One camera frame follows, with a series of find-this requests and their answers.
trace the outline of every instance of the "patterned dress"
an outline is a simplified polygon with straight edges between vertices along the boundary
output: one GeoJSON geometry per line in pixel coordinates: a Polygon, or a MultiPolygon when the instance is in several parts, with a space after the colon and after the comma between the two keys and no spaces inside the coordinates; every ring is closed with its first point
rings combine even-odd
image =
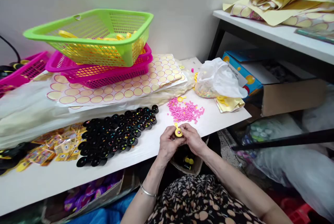
{"type": "Polygon", "coordinates": [[[263,223],[231,197],[214,175],[186,175],[171,183],[146,223],[263,223]]]}

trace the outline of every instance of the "black cable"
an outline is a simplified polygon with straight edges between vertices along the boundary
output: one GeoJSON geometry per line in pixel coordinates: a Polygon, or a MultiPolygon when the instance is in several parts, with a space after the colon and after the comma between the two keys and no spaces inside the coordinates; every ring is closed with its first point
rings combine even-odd
{"type": "Polygon", "coordinates": [[[15,52],[16,57],[17,57],[17,62],[20,63],[21,62],[21,57],[20,57],[19,53],[17,52],[17,50],[15,49],[15,47],[13,47],[12,44],[9,43],[3,36],[0,35],[0,38],[3,41],[5,41],[13,49],[13,51],[15,52]]]}

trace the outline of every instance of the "hand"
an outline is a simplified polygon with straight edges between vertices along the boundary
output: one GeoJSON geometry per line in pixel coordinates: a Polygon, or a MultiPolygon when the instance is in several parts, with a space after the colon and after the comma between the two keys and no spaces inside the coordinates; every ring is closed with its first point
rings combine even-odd
{"type": "Polygon", "coordinates": [[[157,159],[160,160],[163,165],[167,165],[176,152],[176,149],[185,142],[184,137],[175,137],[175,130],[175,126],[168,126],[160,136],[160,149],[157,159]]]}
{"type": "Polygon", "coordinates": [[[201,157],[202,153],[206,150],[207,145],[201,139],[197,130],[188,123],[180,125],[180,128],[192,153],[201,157]]]}

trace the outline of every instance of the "woman's left hand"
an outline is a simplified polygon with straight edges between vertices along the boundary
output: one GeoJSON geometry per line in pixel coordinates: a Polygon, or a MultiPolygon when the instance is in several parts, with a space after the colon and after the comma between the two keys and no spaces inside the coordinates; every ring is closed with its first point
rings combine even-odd
{"type": "Polygon", "coordinates": [[[175,130],[175,126],[168,126],[164,133],[160,136],[160,149],[157,159],[163,165],[167,165],[176,152],[176,149],[185,143],[184,137],[175,137],[175,130]]]}

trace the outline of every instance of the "bangle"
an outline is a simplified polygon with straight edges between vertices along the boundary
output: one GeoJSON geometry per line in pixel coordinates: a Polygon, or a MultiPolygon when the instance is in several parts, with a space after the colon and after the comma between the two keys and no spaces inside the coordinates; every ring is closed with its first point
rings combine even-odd
{"type": "Polygon", "coordinates": [[[147,191],[144,189],[143,184],[140,184],[140,188],[141,188],[142,191],[143,191],[145,194],[147,194],[148,196],[151,196],[151,197],[154,197],[154,198],[157,196],[156,194],[151,194],[151,193],[147,192],[147,191]]]}

